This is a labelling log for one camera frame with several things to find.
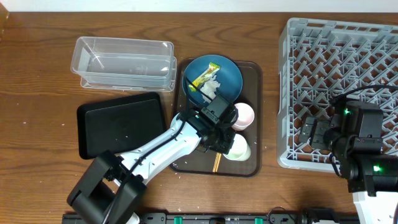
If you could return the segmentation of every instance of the green light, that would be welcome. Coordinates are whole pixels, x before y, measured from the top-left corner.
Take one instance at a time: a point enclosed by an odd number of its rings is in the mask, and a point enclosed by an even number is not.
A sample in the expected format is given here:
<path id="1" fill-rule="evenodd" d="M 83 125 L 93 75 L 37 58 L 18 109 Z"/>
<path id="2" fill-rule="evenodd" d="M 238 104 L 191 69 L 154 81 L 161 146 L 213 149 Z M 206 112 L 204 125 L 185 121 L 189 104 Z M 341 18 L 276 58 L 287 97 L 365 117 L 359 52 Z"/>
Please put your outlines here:
<path id="1" fill-rule="evenodd" d="M 373 170 L 375 172 L 379 172 L 379 171 L 381 171 L 381 168 L 379 166 L 373 166 Z"/>

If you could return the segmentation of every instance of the blue plate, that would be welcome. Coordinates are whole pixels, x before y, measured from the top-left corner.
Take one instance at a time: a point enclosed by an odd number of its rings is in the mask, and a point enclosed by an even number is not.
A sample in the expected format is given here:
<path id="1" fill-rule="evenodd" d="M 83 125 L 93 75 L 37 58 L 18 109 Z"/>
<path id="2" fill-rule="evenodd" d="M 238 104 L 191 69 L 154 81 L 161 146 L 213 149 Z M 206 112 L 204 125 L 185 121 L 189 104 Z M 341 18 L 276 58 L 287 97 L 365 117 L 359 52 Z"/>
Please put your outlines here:
<path id="1" fill-rule="evenodd" d="M 187 66 L 184 71 L 185 76 L 191 82 L 193 82 L 209 67 L 210 62 L 213 62 L 221 67 L 216 73 L 216 80 L 221 83 L 221 86 L 217 88 L 216 93 L 219 93 L 230 102 L 235 101 L 241 94 L 243 79 L 242 73 L 238 66 L 236 66 L 235 63 L 230 59 L 220 55 L 205 55 L 198 57 Z M 185 84 L 182 85 L 182 90 L 185 94 L 187 94 Z M 205 103 L 202 95 L 197 91 L 192 92 L 189 90 L 189 96 L 191 102 L 195 105 L 208 105 L 208 103 Z"/>

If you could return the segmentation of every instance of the cup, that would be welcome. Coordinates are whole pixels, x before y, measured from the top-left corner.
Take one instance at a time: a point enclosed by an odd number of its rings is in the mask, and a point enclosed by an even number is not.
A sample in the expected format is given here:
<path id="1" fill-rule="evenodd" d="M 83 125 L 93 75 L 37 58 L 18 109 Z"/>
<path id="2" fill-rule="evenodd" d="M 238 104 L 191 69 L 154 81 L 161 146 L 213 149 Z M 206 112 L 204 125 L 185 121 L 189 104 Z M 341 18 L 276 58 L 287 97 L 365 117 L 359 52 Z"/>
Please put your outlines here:
<path id="1" fill-rule="evenodd" d="M 224 157 L 232 161 L 246 161 L 251 155 L 251 149 L 246 139 L 240 135 L 235 134 L 234 143 L 232 144 L 229 153 Z"/>
<path id="2" fill-rule="evenodd" d="M 236 103 L 235 107 L 239 116 L 232 128 L 235 131 L 243 131 L 254 121 L 254 110 L 245 103 Z"/>

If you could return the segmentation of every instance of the brown tray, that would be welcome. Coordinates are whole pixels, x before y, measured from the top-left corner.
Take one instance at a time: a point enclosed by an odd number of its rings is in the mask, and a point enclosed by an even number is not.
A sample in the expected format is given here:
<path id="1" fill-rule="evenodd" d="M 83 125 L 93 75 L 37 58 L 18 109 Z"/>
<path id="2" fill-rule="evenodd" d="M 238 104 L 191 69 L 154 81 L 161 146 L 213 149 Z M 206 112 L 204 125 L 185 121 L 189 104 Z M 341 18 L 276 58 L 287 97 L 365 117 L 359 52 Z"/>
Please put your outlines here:
<path id="1" fill-rule="evenodd" d="M 177 88 L 175 90 L 175 103 L 173 105 L 174 116 L 185 109 L 186 97 L 182 90 L 181 77 L 182 71 L 185 70 L 192 60 L 184 60 L 180 63 L 177 70 Z M 234 103 L 249 104 L 256 115 L 249 127 L 244 131 L 237 132 L 243 135 L 248 142 L 252 150 L 250 158 L 246 161 L 231 161 L 214 151 L 204 153 L 201 152 L 203 149 L 200 149 L 201 151 L 194 150 L 191 154 L 177 159 L 170 165 L 175 172 L 252 177 L 260 171 L 262 146 L 262 71 L 260 66 L 254 62 L 235 62 L 235 64 L 242 73 L 243 89 Z M 215 165 L 217 160 L 219 161 L 218 168 Z"/>

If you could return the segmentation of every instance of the white lattice crate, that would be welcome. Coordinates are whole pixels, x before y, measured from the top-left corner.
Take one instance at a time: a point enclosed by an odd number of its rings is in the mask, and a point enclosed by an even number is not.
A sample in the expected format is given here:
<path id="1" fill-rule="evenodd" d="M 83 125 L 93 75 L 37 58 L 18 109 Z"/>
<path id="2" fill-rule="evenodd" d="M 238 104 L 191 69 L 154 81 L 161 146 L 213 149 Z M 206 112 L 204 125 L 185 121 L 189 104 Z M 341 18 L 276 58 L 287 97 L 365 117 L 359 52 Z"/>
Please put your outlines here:
<path id="1" fill-rule="evenodd" d="M 330 118 L 329 99 L 366 85 L 398 85 L 398 27 L 291 18 L 279 39 L 277 160 L 282 167 L 333 172 L 329 151 L 299 142 L 307 116 Z M 398 152 L 398 91 L 353 94 L 384 112 L 383 151 Z"/>

